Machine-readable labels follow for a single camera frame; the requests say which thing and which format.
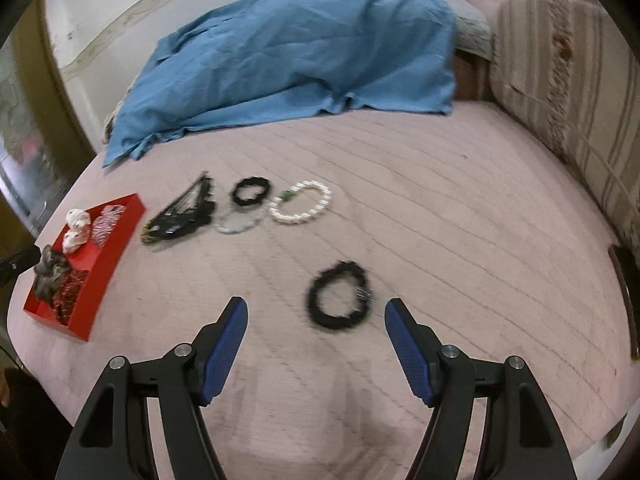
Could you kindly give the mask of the red polka dot scrunchie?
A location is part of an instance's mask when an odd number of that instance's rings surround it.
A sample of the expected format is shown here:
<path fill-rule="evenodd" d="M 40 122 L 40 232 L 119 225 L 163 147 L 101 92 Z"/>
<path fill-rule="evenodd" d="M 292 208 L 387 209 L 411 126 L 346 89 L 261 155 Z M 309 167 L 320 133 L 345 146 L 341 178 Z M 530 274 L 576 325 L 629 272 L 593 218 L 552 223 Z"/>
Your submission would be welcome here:
<path fill-rule="evenodd" d="M 70 271 L 53 294 L 52 309 L 55 313 L 56 320 L 60 324 L 67 326 L 70 322 L 77 299 L 88 274 L 88 271 Z"/>

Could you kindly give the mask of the dark patterned scrunchie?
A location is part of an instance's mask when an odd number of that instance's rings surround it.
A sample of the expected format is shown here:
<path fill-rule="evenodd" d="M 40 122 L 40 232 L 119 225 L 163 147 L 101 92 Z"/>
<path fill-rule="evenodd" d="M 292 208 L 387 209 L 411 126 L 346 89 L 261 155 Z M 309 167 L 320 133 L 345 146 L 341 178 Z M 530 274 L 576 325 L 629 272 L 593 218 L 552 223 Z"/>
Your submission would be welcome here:
<path fill-rule="evenodd" d="M 40 263 L 37 263 L 34 267 L 35 296 L 50 306 L 54 294 L 71 270 L 72 266 L 65 255 L 51 245 L 47 245 L 42 250 Z"/>

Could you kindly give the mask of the red tray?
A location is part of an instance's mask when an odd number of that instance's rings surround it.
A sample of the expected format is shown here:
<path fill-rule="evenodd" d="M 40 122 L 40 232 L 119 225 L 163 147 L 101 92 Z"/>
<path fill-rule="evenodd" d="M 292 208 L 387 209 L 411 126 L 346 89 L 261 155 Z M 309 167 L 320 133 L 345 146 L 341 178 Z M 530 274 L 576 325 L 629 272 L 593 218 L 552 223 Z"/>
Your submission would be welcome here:
<path fill-rule="evenodd" d="M 93 240 L 88 240 L 68 256 L 74 270 L 88 272 L 68 323 L 64 325 L 58 322 L 54 310 L 36 298 L 33 288 L 29 289 L 23 307 L 23 310 L 36 321 L 83 341 L 89 340 L 96 312 L 99 310 L 108 282 L 145 212 L 139 195 L 134 193 L 88 208 L 91 221 L 96 220 L 107 206 L 123 206 L 124 210 L 104 244 L 99 246 L 94 244 Z"/>

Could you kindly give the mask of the black white striped scrunchie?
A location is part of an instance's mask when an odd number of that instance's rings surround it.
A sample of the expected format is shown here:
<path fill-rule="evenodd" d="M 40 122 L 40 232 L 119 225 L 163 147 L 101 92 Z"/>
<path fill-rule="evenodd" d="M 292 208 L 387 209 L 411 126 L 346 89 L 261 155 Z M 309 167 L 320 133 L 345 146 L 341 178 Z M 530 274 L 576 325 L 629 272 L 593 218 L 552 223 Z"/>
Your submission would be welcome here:
<path fill-rule="evenodd" d="M 103 247 L 113 232 L 126 207 L 122 205 L 106 205 L 92 224 L 91 239 L 98 247 Z"/>

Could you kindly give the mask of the pink quilted bedspread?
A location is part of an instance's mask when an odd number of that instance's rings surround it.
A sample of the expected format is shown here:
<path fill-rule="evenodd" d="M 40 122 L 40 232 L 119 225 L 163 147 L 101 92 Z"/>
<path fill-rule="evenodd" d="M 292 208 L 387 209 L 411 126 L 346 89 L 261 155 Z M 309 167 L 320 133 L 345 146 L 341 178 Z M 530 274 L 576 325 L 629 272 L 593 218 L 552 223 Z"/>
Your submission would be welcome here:
<path fill-rule="evenodd" d="M 374 110 L 192 134 L 139 160 L 95 159 L 42 230 L 66 212 L 138 194 L 154 216 L 202 172 L 218 202 L 264 177 L 276 190 L 324 183 L 332 203 L 300 226 L 213 226 L 169 244 L 130 240 L 88 341 L 24 310 L 14 348 L 75 420 L 112 356 L 156 359 L 218 318 L 250 311 L 224 392 L 203 413 L 231 479 L 401 479 L 430 418 L 384 326 L 400 298 L 468 356 L 521 356 L 570 454 L 599 443 L 638 401 L 626 309 L 596 203 L 524 127 L 488 103 L 447 117 Z"/>

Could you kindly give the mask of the wooden framed mirror door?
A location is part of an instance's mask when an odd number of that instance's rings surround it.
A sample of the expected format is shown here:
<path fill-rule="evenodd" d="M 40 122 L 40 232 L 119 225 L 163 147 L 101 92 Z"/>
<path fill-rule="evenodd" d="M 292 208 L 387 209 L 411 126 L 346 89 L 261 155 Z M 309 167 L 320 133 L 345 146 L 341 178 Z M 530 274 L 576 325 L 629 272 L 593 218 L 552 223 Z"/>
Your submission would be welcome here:
<path fill-rule="evenodd" d="M 94 156 L 34 0 L 1 46 L 1 221 L 37 237 Z"/>

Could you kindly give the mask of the striped beige pillow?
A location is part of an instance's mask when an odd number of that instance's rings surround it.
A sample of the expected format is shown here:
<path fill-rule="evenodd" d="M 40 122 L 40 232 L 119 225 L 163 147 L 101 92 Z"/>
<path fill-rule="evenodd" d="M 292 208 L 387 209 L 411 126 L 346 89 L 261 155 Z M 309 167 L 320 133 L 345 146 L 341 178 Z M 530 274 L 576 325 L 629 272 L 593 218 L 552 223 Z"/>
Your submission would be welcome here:
<path fill-rule="evenodd" d="M 639 62 L 602 6 L 502 0 L 490 88 L 639 251 Z"/>

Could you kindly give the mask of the blue cloth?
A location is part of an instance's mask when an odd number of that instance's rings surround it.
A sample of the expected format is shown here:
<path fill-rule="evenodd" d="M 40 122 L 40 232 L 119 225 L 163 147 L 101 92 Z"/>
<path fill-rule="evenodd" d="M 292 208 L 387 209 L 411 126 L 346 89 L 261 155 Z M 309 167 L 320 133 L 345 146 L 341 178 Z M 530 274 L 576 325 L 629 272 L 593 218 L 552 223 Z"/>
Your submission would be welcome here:
<path fill-rule="evenodd" d="M 371 107 L 447 114 L 456 18 L 444 0 L 240 0 L 162 38 L 104 164 L 189 132 Z"/>

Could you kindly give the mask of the grey white pillow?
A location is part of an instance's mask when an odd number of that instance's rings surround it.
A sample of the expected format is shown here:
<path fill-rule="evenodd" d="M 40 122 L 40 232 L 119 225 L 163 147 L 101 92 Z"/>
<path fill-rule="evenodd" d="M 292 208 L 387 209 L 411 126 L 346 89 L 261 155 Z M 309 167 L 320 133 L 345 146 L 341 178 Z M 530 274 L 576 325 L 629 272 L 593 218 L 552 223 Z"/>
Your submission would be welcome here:
<path fill-rule="evenodd" d="M 490 61 L 492 30 L 485 14 L 468 0 L 444 0 L 456 17 L 457 32 L 454 46 L 457 50 Z"/>

